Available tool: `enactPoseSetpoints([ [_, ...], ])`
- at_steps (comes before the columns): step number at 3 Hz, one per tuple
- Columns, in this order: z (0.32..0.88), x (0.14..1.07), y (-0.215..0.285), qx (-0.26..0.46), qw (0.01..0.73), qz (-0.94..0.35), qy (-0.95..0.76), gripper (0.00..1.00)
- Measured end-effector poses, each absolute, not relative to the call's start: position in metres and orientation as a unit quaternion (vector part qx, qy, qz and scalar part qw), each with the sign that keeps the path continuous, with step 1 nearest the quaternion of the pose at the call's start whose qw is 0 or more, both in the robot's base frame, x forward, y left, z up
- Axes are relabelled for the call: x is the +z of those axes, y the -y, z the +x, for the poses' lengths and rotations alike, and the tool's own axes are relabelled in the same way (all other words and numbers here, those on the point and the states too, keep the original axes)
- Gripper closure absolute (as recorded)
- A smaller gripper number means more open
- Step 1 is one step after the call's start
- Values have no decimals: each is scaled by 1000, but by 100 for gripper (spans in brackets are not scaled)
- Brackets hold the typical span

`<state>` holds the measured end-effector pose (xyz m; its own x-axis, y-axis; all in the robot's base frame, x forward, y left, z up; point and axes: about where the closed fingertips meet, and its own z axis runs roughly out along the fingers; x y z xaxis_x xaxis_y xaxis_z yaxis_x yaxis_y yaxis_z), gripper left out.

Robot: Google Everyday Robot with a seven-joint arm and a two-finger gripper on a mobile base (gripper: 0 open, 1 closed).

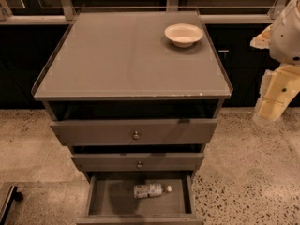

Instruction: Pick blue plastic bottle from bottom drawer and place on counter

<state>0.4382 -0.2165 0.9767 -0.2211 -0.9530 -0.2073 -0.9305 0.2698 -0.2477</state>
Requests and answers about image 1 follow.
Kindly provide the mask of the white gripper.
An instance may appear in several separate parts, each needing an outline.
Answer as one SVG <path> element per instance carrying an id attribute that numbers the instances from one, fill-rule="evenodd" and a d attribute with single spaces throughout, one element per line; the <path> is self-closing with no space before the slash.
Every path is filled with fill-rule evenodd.
<path id="1" fill-rule="evenodd" d="M 271 26 L 250 41 L 256 49 L 268 49 Z M 260 96 L 254 108 L 253 120 L 260 125 L 275 122 L 300 92 L 300 67 L 285 65 L 262 76 Z"/>

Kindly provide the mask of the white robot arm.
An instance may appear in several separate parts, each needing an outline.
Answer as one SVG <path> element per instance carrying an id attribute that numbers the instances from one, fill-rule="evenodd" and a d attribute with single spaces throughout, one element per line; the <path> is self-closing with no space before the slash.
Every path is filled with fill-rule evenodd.
<path id="1" fill-rule="evenodd" d="M 250 46 L 268 49 L 280 63 L 274 71 L 264 72 L 254 109 L 253 120 L 266 125 L 277 121 L 300 92 L 300 0 L 291 0 Z"/>

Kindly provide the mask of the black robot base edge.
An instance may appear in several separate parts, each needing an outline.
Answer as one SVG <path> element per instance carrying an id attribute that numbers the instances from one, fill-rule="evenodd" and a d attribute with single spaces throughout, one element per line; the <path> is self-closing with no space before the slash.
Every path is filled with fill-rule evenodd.
<path id="1" fill-rule="evenodd" d="M 18 190 L 17 186 L 11 186 L 8 190 L 6 199 L 0 212 L 0 225 L 5 225 L 10 207 L 13 202 L 21 202 L 23 194 Z"/>

